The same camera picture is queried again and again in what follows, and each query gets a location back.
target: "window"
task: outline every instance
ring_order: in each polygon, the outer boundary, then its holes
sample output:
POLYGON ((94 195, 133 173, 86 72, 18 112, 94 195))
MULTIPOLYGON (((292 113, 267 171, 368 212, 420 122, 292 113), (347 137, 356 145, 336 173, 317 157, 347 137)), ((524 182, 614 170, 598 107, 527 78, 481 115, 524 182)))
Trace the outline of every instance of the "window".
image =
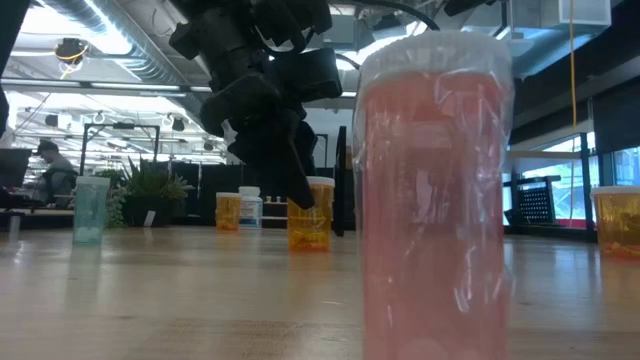
POLYGON ((640 185, 640 147, 614 153, 616 185, 640 185))
MULTIPOLYGON (((595 133, 587 134, 587 143, 590 149, 595 148, 595 133)), ((580 151, 580 137, 563 141, 562 143, 552 146, 543 147, 538 150, 571 152, 580 151)), ((523 173, 525 178, 538 176, 560 175, 560 181, 554 181, 553 186, 553 202, 555 206, 556 219, 585 219, 584 210, 584 193, 582 179, 582 162, 577 160, 573 164, 573 214, 571 213, 571 161, 566 164, 549 166, 537 170, 527 171, 523 173)), ((597 187, 600 184, 598 158, 593 156, 589 159, 589 177, 591 187, 597 187)))

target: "clear plastic lid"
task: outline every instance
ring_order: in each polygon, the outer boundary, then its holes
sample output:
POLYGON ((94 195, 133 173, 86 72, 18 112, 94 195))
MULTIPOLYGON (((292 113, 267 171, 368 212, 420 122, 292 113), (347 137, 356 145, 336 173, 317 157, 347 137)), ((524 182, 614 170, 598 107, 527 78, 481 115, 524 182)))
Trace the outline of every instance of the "clear plastic lid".
POLYGON ((78 176, 78 178, 76 179, 76 184, 110 186, 111 179, 92 176, 78 176))
POLYGON ((240 186, 238 191, 242 196, 260 196, 260 188, 257 186, 240 186))
POLYGON ((216 197, 242 197, 242 194, 238 194, 238 193, 216 193, 216 197))
POLYGON ((407 71, 452 71, 491 74, 511 84, 511 54, 506 44, 474 32, 428 31, 396 41, 369 56, 360 71, 360 89, 407 71))
POLYGON ((336 181, 332 178, 325 178, 321 176, 307 176, 307 181, 309 185, 324 185, 336 187, 336 181))

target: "wooden table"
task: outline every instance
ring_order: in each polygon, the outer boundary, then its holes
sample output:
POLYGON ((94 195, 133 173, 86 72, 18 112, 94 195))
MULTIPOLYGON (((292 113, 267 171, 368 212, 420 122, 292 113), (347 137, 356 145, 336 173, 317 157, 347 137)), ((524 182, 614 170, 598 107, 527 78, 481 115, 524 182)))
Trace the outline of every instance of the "wooden table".
MULTIPOLYGON (((360 359, 353 235, 315 255, 285 236, 129 229, 72 247, 70 231, 22 232, 0 242, 0 359, 360 359)), ((640 359, 640 264, 528 238, 506 262, 510 359, 640 359)))

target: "potted plant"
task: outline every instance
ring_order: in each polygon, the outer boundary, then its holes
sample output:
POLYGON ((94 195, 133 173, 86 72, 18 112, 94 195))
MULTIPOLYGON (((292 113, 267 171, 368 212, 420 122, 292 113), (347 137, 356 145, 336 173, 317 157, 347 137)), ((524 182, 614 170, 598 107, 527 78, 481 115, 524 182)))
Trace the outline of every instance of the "potted plant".
POLYGON ((150 211, 155 213, 152 226, 165 226, 171 222, 173 207, 187 197, 193 187, 169 172, 159 169, 154 162, 140 159, 140 168, 129 159, 126 202, 123 204, 125 222, 130 226, 143 226, 150 211))
POLYGON ((124 227, 122 208, 127 199, 127 181, 124 173, 119 170, 103 170, 97 172, 94 176, 111 179, 111 188, 107 195, 106 227, 109 229, 124 227))

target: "fluorescent light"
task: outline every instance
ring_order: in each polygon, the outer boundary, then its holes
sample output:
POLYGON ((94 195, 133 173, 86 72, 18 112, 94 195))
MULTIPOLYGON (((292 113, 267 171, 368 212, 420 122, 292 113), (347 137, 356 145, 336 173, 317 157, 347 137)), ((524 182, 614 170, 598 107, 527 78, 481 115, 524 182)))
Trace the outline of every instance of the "fluorescent light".
POLYGON ((211 88, 208 86, 192 86, 191 87, 191 91, 193 92, 212 92, 211 88))
POLYGON ((114 139, 114 138, 109 138, 109 139, 107 139, 107 144, 115 145, 115 146, 117 146, 117 147, 124 147, 124 148, 126 148, 126 147, 127 147, 127 145, 129 145, 129 144, 127 144, 127 142, 126 142, 126 141, 124 141, 124 140, 114 139))
POLYGON ((20 51, 14 50, 11 52, 11 56, 16 57, 32 57, 32 56, 53 56, 53 51, 20 51))
POLYGON ((163 92, 156 92, 156 91, 143 91, 140 93, 141 96, 164 96, 164 97, 173 97, 173 98, 180 98, 180 97, 187 97, 187 94, 185 93, 163 93, 163 92))
POLYGON ((26 138, 48 138, 48 139, 82 139, 82 135, 72 135, 72 134, 49 134, 49 133, 19 133, 15 134, 16 137, 26 137, 26 138))
POLYGON ((57 86, 57 87, 81 87, 77 81, 62 80, 30 80, 30 79, 5 79, 0 80, 2 85, 16 86, 57 86))
POLYGON ((177 85, 98 83, 98 82, 92 82, 91 85, 98 89, 148 90, 148 91, 154 91, 154 90, 155 91, 179 91, 180 90, 180 87, 177 85))
MULTIPOLYGON (((156 138, 154 137, 153 139, 150 138, 145 138, 145 137, 133 137, 133 138, 128 138, 129 141, 156 141, 156 138)), ((160 138, 160 142, 172 142, 172 143, 186 143, 187 140, 185 139, 176 139, 176 138, 160 138)))

